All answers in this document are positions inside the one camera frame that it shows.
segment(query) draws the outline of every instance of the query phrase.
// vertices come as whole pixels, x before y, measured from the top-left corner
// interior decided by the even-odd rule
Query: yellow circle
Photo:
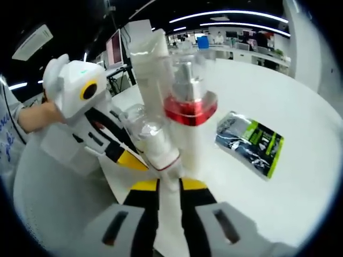
[[[89,82],[87,82],[83,88],[81,89],[81,94],[80,94],[80,99],[81,100],[88,100],[85,98],[85,92],[86,90],[93,84],[96,84],[96,80],[90,80]]]

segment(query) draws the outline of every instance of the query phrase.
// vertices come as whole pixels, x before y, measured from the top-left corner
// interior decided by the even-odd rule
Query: green package label
[[[259,174],[271,178],[284,138],[255,120],[230,112],[218,125],[216,143],[235,151]]]

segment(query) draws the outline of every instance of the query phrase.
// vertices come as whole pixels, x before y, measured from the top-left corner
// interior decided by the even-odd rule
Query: wall
[[[223,36],[226,35],[226,31],[236,31],[239,34],[243,33],[243,30],[250,31],[251,28],[242,28],[242,27],[209,27],[208,32],[212,35],[217,36],[218,32],[221,32]]]
[[[319,37],[322,55],[322,72],[318,94],[343,117],[343,83],[338,62],[326,39]]]
[[[291,34],[289,75],[318,92],[322,73],[319,31],[296,0],[284,0],[284,9]]]
[[[177,32],[175,34],[167,35],[166,39],[167,39],[168,43],[172,44],[174,42],[174,39],[177,40],[177,36],[178,35],[183,36],[184,34],[188,34],[189,40],[192,42],[192,44],[196,44],[196,39],[194,37],[194,33],[198,33],[198,34],[201,33],[201,34],[207,35],[208,34],[208,29],[206,28],[206,29],[195,29],[195,30],[192,30],[192,31],[180,31],[180,32]]]
[[[284,52],[285,56],[290,55],[290,39],[288,37],[281,36],[279,34],[274,34],[274,48],[280,49]]]

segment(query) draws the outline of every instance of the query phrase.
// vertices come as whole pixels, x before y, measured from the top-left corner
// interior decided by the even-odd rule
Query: white table
[[[207,76],[211,81],[208,88],[219,98],[210,122],[218,122],[234,110],[277,131],[285,143],[269,182],[214,144],[198,178],[218,202],[227,201],[254,220],[264,238],[299,247],[320,225],[337,191],[343,120],[308,87],[257,65],[218,59],[215,70]],[[123,110],[142,103],[138,87],[114,96],[113,103]],[[110,162],[102,160],[101,164],[119,202],[130,185],[144,176],[119,172],[118,177]],[[160,210],[160,218],[165,215],[168,220],[175,215],[175,222],[180,214],[175,210],[178,203],[171,201],[175,196],[162,197],[169,206]],[[189,255],[182,231],[172,225],[160,225],[154,246],[166,257]]]
[[[107,70],[105,71],[106,77],[108,77],[108,76],[112,75],[113,73],[117,72],[120,68],[126,68],[126,67],[127,67],[127,65],[126,65],[126,64],[123,64],[123,65],[118,66],[118,67],[116,67],[116,68],[107,69]],[[116,75],[113,75],[113,76],[111,76],[111,77],[114,77],[115,79],[120,78],[121,76],[120,76],[119,74],[120,74],[120,73],[118,73],[118,74],[116,74]]]
[[[285,66],[285,67],[289,67],[290,63],[283,61],[281,59],[269,56],[269,55],[264,55],[261,54],[259,52],[254,52],[254,51],[246,51],[246,50],[241,50],[241,49],[237,49],[237,48],[232,48],[229,46],[210,46],[210,49],[215,50],[215,51],[226,51],[226,52],[232,52],[233,54],[242,54],[242,55],[247,55],[247,56],[251,56],[251,58],[261,58],[261,59],[265,59],[265,60],[269,60],[272,62],[275,62],[279,65]]]

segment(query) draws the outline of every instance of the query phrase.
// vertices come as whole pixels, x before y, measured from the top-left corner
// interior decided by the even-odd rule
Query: ceiling
[[[6,36],[0,49],[0,73],[4,74],[9,85],[28,82],[26,87],[13,92],[24,101],[42,92],[42,79],[45,66],[52,58],[68,53],[70,59],[82,59],[88,51],[89,59],[94,58],[105,49],[106,40],[122,27],[142,6],[150,0],[59,0],[59,1],[8,1],[2,8],[0,16],[2,34]],[[153,27],[163,28],[171,33],[174,28],[187,26],[188,29],[199,28],[203,22],[211,22],[210,17],[191,18],[170,24],[169,21],[205,11],[249,10],[283,15],[282,0],[156,0],[131,20],[150,19]],[[230,21],[254,23],[278,28],[278,21],[230,14]],[[28,61],[12,60],[11,57],[20,40],[37,25],[46,24],[54,38],[37,51]]]

